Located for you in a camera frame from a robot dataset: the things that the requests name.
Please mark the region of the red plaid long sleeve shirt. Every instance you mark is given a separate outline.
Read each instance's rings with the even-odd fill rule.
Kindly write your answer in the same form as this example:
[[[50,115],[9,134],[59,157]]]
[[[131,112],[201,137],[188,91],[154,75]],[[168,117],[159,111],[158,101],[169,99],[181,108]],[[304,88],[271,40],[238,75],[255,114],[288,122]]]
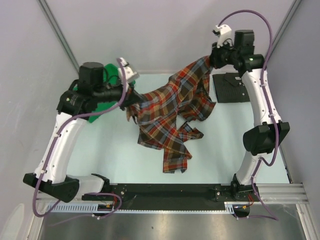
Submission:
[[[210,97],[212,69],[210,57],[203,56],[171,75],[165,85],[144,93],[142,102],[126,108],[127,119],[139,127],[138,144],[164,150],[163,173],[184,173],[192,158],[185,142],[204,136],[189,122],[205,121],[216,105]]]

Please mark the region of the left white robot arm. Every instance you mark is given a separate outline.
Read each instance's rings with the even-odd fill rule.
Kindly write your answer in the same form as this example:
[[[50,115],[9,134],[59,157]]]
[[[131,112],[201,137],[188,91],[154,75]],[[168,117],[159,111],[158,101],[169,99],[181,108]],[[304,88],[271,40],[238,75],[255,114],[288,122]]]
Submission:
[[[110,182],[106,177],[95,173],[68,176],[67,168],[78,136],[90,117],[103,115],[117,107],[124,109],[142,99],[132,84],[139,74],[124,58],[118,58],[117,63],[119,83],[109,83],[111,77],[103,64],[85,62],[79,68],[78,79],[60,96],[45,154],[34,172],[23,177],[23,182],[34,188],[34,200],[39,192],[64,203],[83,195],[92,194],[100,200],[110,196]]]

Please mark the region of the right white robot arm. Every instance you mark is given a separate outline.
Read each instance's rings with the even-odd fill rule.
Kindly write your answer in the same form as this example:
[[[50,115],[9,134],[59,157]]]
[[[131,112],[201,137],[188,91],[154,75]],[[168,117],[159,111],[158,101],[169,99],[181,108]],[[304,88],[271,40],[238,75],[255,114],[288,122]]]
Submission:
[[[215,26],[218,37],[212,45],[210,59],[216,69],[231,65],[237,70],[244,84],[253,112],[254,127],[243,134],[246,150],[239,170],[234,174],[230,186],[216,190],[226,200],[246,201],[255,194],[255,178],[262,163],[272,166],[278,147],[289,133],[290,125],[282,121],[273,102],[267,78],[266,61],[262,54],[255,54],[254,32],[237,30],[233,43],[231,28],[223,24]],[[274,154],[270,162],[266,156]]]

